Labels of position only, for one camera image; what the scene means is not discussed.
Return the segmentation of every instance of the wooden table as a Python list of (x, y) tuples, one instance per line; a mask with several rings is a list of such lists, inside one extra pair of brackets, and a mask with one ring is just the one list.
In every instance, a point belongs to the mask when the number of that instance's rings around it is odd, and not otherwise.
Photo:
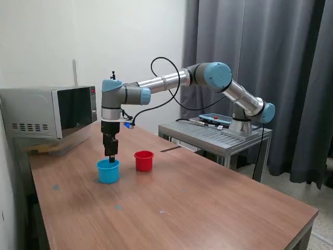
[[(99, 123), (64, 156), (30, 156), (50, 249), (306, 249), (316, 208), (143, 129), (117, 138), (112, 185), (97, 179)], [(135, 171), (141, 149), (150, 173)]]

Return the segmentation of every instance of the gray curtain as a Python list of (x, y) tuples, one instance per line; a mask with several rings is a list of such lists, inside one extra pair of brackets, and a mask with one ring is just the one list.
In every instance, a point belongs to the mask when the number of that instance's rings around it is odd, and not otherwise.
[[(222, 61), (249, 92), (274, 103), (269, 170), (320, 188), (333, 136), (333, 1), (189, 0), (183, 66)], [(185, 107), (221, 98), (203, 87), (182, 88)], [(201, 111), (231, 115), (226, 98)]]

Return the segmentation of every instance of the black cable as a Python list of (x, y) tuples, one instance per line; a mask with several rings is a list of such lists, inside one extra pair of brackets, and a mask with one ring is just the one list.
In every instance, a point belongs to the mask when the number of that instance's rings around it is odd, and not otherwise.
[(176, 121), (189, 121), (189, 119), (183, 119), (183, 118), (179, 118)]
[(126, 120), (128, 120), (128, 121), (130, 121), (130, 120), (133, 119), (133, 117), (130, 116), (129, 114), (127, 114), (126, 111), (125, 111), (124, 109), (120, 108), (120, 110), (121, 110), (121, 112), (122, 112), (122, 116), (123, 116), (124, 119), (126, 119)]
[[(154, 70), (152, 69), (152, 64), (150, 64), (150, 70), (151, 70), (151, 72), (154, 74), (154, 76), (156, 76), (156, 77), (158, 77), (158, 75), (156, 75), (155, 74), (155, 72), (154, 72)], [(169, 90), (169, 93), (172, 95), (172, 98), (181, 106), (181, 107), (183, 107), (183, 108), (185, 108), (185, 109), (187, 109), (187, 110), (191, 110), (191, 111), (199, 111), (199, 110), (202, 110), (202, 109), (206, 109), (206, 108), (209, 108), (209, 107), (211, 107), (211, 106), (213, 106), (213, 105), (215, 105), (216, 103), (218, 103), (220, 100), (222, 100), (223, 98), (225, 98), (225, 96), (223, 96), (223, 97), (221, 97), (220, 99), (218, 99), (216, 102), (214, 102), (214, 103), (212, 103), (212, 104), (210, 104), (210, 105), (208, 105), (207, 107), (203, 107), (203, 108), (187, 108), (187, 107), (184, 107), (180, 102), (178, 102), (178, 100), (175, 98), (175, 94), (172, 94), (172, 92), (171, 92), (171, 90)]]
[(172, 97), (171, 97), (168, 101), (166, 101), (165, 103), (162, 103), (162, 104), (160, 104), (160, 105), (158, 105), (158, 106), (156, 106), (156, 107), (153, 107), (153, 108), (147, 108), (147, 109), (141, 110), (139, 113), (137, 113), (137, 114), (134, 116), (133, 121), (132, 121), (132, 123), (131, 123), (131, 125), (133, 125), (133, 126), (135, 126), (135, 119), (136, 119), (136, 117), (137, 117), (138, 115), (140, 115), (141, 113), (146, 112), (146, 111), (149, 111), (149, 110), (153, 110), (153, 109), (156, 109), (156, 108), (159, 108), (159, 107), (162, 107), (162, 106), (164, 106), (165, 104), (168, 104), (169, 102), (171, 102), (172, 99), (173, 99), (173, 98), (175, 97), (175, 95), (177, 94), (177, 92), (178, 92), (178, 90), (179, 90), (179, 87), (181, 86), (181, 76), (180, 76), (180, 74), (179, 74), (179, 71), (178, 71), (176, 65), (175, 65), (170, 59), (168, 59), (168, 58), (166, 58), (166, 57), (164, 57), (164, 56), (156, 57), (153, 61), (151, 61), (150, 68), (152, 69), (152, 65), (154, 64), (154, 62), (155, 62), (157, 59), (164, 59), (164, 60), (167, 60), (169, 63), (172, 64), (172, 66), (173, 66), (173, 67), (175, 68), (175, 70), (177, 71), (177, 74), (178, 74), (178, 86), (177, 86), (176, 92), (175, 92), (175, 94), (172, 95)]
[(203, 108), (187, 108), (187, 107), (184, 107), (180, 102), (178, 102), (176, 98), (174, 98), (174, 100), (175, 100), (175, 101), (176, 101), (181, 107), (183, 107), (183, 108), (185, 108), (185, 109), (187, 109), (187, 110), (191, 110), (191, 111), (199, 111), (199, 110), (202, 110), (202, 109), (205, 110), (206, 108), (209, 108), (209, 107), (215, 105), (216, 103), (218, 103), (218, 102), (219, 102), (220, 100), (222, 100), (223, 98), (225, 98), (225, 96), (221, 97), (221, 98), (218, 99), (216, 102), (214, 102), (214, 103), (208, 105), (207, 107), (203, 107)]
[(264, 130), (265, 130), (265, 126), (264, 126), (264, 124), (262, 124), (261, 141), (260, 141), (259, 151), (258, 151), (258, 154), (257, 154), (257, 159), (255, 160), (255, 165), (254, 165), (252, 179), (254, 178), (255, 169), (257, 168), (257, 163), (258, 163), (258, 159), (259, 159), (259, 155), (260, 155), (260, 150), (261, 150), (261, 144), (262, 144), (262, 140), (264, 138)]

